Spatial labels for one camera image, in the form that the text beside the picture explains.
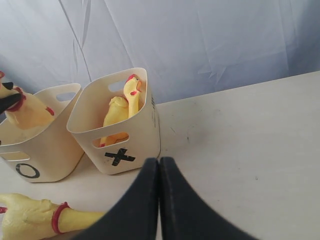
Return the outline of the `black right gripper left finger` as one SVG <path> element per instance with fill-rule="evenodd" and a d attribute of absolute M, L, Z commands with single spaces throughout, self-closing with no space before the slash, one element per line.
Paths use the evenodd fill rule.
<path fill-rule="evenodd" d="M 159 213 L 159 163 L 145 160 L 120 200 L 74 240 L 154 240 Z"/>

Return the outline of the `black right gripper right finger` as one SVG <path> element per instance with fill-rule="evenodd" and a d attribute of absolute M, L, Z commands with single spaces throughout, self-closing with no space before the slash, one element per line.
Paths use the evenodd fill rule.
<path fill-rule="evenodd" d="M 172 157 L 162 157 L 160 217 L 164 240 L 251 240 L 253 237 L 220 216 L 194 191 Z"/>

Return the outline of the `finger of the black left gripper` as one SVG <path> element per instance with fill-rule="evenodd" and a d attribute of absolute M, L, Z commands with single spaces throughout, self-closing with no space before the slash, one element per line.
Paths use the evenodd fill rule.
<path fill-rule="evenodd" d="M 22 94 L 14 89 L 13 82 L 0 84 L 0 113 L 17 104 L 22 99 Z"/>

